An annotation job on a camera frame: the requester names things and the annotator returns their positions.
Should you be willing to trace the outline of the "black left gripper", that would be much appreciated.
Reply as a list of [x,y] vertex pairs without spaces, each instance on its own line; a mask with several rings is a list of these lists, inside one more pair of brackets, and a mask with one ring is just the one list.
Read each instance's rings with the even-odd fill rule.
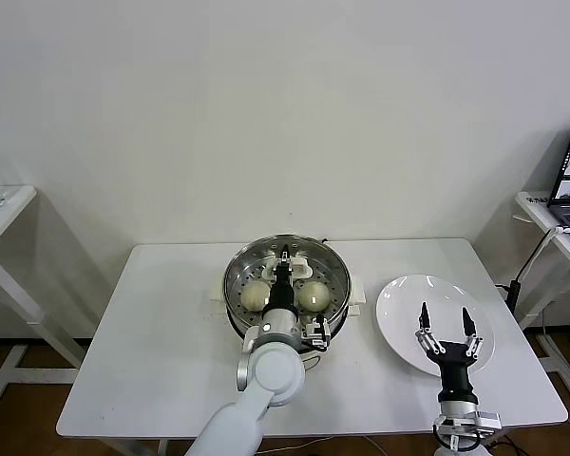
[[295,293],[291,282],[293,268],[289,244],[284,244],[282,250],[276,264],[276,280],[270,290],[267,311],[280,309],[295,313]]

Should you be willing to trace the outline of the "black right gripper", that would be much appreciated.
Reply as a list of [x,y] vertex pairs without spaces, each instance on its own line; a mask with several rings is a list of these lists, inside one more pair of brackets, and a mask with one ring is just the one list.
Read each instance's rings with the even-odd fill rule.
[[473,392],[467,369],[478,359],[484,339],[478,335],[475,322],[466,307],[462,308],[462,319],[465,343],[441,343],[431,330],[428,306],[424,301],[415,337],[427,358],[439,367],[442,389],[438,394],[438,402],[457,401],[478,405],[479,400]]

